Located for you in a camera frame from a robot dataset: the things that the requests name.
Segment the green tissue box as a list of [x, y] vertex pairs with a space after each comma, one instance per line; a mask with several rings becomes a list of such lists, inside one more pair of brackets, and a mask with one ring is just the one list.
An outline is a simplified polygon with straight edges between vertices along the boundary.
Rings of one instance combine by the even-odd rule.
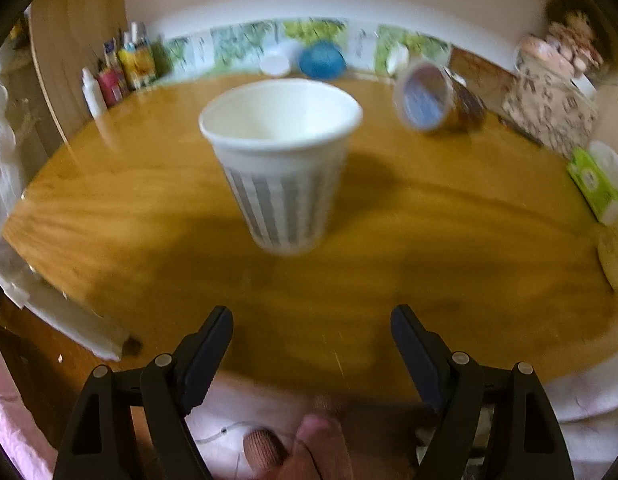
[[606, 143], [592, 141], [574, 149], [567, 172], [596, 220], [611, 226], [618, 219], [618, 154]]

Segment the grape picture calendar cards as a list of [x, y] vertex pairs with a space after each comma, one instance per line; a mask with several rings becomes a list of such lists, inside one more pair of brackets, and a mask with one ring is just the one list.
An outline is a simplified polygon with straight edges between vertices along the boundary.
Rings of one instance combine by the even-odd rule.
[[276, 55], [287, 56], [297, 73], [300, 52], [322, 41], [337, 47], [350, 73], [379, 78], [394, 75], [400, 55], [446, 66], [453, 50], [449, 42], [423, 32], [348, 18], [271, 18], [217, 26], [160, 37], [152, 49], [160, 76], [184, 80], [258, 73], [260, 65]]

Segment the yellow juice carton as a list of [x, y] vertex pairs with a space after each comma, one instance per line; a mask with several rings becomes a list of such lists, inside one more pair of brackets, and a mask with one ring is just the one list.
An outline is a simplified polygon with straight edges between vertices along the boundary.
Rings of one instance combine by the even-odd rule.
[[129, 29], [123, 32], [118, 58], [132, 90], [149, 87], [155, 81], [153, 52], [146, 36], [146, 25], [142, 22], [131, 22]]

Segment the brown cardboard sheet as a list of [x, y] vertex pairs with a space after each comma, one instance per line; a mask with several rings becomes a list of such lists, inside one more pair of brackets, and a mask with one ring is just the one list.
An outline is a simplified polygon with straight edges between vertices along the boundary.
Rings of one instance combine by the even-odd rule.
[[482, 99], [490, 112], [506, 115], [503, 101], [515, 82], [511, 72], [458, 47], [452, 49], [449, 68], [464, 79], [466, 87]]

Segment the grey checked paper cup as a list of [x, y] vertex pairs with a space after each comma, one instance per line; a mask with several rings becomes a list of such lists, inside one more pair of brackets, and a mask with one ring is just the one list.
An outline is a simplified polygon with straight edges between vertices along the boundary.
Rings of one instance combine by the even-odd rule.
[[323, 237], [362, 119], [346, 91], [298, 78], [243, 84], [203, 108], [199, 128], [261, 249], [298, 255]]

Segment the white plastic cup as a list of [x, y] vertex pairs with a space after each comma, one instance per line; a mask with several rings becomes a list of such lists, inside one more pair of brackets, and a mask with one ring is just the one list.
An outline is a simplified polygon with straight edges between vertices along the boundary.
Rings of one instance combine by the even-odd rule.
[[270, 77], [286, 77], [297, 72], [301, 52], [303, 52], [303, 46], [298, 42], [278, 44], [262, 55], [259, 70]]

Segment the blue plastic cup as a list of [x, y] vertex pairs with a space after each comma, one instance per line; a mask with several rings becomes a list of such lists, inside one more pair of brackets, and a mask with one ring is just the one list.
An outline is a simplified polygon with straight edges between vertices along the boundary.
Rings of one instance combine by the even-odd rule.
[[303, 50], [298, 67], [305, 76], [318, 80], [337, 79], [347, 70], [344, 55], [330, 41], [319, 41]]

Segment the brown white paper cup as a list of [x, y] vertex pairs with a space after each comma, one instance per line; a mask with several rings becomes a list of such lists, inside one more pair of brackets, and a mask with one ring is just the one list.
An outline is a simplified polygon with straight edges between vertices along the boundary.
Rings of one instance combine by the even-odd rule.
[[410, 50], [404, 44], [392, 46], [386, 58], [386, 73], [389, 77], [397, 76], [410, 63]]

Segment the wooden bookshelf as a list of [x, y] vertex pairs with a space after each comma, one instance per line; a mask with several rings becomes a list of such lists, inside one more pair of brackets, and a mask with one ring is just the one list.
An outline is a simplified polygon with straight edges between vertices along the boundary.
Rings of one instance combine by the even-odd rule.
[[39, 84], [67, 141], [91, 120], [82, 70], [95, 70], [104, 42], [126, 27], [125, 0], [32, 0], [28, 21]]

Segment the red can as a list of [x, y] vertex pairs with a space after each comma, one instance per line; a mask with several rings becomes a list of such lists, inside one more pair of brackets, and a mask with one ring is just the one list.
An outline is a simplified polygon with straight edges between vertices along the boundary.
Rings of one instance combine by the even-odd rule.
[[125, 81], [114, 68], [105, 67], [103, 70], [100, 70], [98, 73], [98, 83], [108, 108], [125, 99], [127, 95]]

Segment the white floral curtain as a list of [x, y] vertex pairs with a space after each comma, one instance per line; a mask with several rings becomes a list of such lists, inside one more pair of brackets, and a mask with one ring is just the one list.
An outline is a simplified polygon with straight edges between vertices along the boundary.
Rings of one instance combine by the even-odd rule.
[[618, 457], [618, 354], [544, 386], [577, 479], [601, 479]]

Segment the white small bottle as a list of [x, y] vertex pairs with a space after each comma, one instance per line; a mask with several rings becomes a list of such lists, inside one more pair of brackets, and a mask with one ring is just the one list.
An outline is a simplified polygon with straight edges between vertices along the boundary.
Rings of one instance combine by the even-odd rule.
[[93, 118], [100, 117], [108, 110], [99, 81], [92, 75], [88, 67], [82, 69], [82, 94]]

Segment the cream ceramic mug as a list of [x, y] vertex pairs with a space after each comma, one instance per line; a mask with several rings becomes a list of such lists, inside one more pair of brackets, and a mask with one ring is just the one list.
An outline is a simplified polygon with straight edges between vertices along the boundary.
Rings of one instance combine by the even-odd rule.
[[597, 242], [597, 255], [609, 285], [618, 292], [618, 220], [603, 230]]

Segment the printed canvas bag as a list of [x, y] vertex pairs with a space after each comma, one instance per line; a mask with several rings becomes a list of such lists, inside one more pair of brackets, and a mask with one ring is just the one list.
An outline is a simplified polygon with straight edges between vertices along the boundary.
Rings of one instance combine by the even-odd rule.
[[516, 78], [503, 98], [508, 118], [544, 148], [570, 159], [590, 143], [598, 118], [595, 104], [569, 80], [537, 58], [518, 55]]

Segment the dark patterned paper cup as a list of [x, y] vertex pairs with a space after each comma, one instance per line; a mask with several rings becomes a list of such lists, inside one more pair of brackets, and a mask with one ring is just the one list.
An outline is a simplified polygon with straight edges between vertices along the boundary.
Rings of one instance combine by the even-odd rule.
[[460, 76], [427, 58], [399, 73], [394, 106], [402, 124], [422, 134], [477, 131], [487, 116], [484, 102]]

